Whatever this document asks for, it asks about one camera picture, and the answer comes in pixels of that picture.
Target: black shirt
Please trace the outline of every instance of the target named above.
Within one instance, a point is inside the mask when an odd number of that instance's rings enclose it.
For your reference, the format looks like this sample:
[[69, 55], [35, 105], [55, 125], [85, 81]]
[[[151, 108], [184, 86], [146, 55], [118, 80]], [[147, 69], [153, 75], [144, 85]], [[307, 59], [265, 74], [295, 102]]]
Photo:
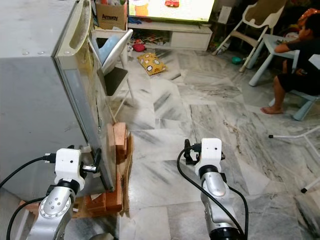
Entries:
[[320, 55], [320, 37], [312, 40], [288, 43], [287, 46], [292, 51], [300, 50], [297, 67], [305, 70], [308, 77], [320, 80], [320, 70], [309, 61], [312, 55]]

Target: bare foot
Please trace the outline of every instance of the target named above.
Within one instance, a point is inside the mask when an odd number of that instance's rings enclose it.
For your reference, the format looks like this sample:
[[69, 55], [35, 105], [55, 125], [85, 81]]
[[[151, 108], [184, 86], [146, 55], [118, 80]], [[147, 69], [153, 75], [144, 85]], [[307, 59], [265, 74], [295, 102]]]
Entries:
[[275, 108], [274, 106], [267, 106], [267, 107], [262, 107], [260, 108], [261, 112], [264, 114], [283, 114], [284, 111], [282, 108]]

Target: black shorts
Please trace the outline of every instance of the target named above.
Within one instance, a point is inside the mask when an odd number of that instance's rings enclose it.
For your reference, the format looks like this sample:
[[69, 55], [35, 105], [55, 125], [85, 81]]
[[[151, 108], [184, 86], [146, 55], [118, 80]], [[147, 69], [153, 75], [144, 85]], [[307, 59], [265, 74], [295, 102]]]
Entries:
[[286, 92], [296, 90], [309, 95], [320, 95], [320, 79], [289, 73], [281, 73], [277, 77]]

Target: small table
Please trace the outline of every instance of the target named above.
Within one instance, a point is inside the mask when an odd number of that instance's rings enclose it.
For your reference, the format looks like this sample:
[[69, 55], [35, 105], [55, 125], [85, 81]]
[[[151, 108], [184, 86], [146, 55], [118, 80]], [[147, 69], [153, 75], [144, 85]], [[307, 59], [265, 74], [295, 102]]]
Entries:
[[260, 54], [260, 52], [261, 52], [261, 50], [262, 50], [264, 45], [267, 47], [270, 55], [267, 57], [267, 59], [261, 65], [259, 70], [255, 73], [255, 75], [251, 78], [251, 80], [249, 82], [249, 85], [251, 85], [252, 87], [257, 85], [257, 82], [259, 81], [261, 75], [268, 68], [268, 66], [269, 66], [271, 60], [274, 58], [274, 56], [280, 56], [280, 57], [284, 57], [284, 58], [287, 58], [287, 59], [295, 59], [295, 57], [296, 57], [296, 61], [294, 61], [293, 65], [297, 64], [299, 53], [297, 53], [296, 51], [288, 51], [288, 52], [283, 52], [283, 53], [276, 53], [275, 52], [275, 48], [277, 46], [277, 40], [291, 41], [292, 39], [281, 37], [281, 36], [276, 36], [276, 35], [270, 35], [270, 34], [265, 34], [263, 36], [263, 40], [261, 41], [261, 43], [259, 44], [258, 48], [254, 52], [250, 62], [247, 65], [247, 68], [248, 69], [252, 69], [252, 67], [255, 64], [255, 62], [256, 62], [256, 60], [257, 60], [257, 58], [258, 58], [258, 56], [259, 56], [259, 54]]

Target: green object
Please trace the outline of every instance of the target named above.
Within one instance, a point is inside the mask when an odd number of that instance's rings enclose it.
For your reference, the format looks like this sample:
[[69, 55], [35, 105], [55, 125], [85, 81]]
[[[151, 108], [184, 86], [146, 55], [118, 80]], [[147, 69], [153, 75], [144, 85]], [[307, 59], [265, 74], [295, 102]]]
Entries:
[[242, 63], [242, 59], [240, 57], [233, 56], [232, 57], [232, 63], [235, 64], [235, 65], [241, 64]]

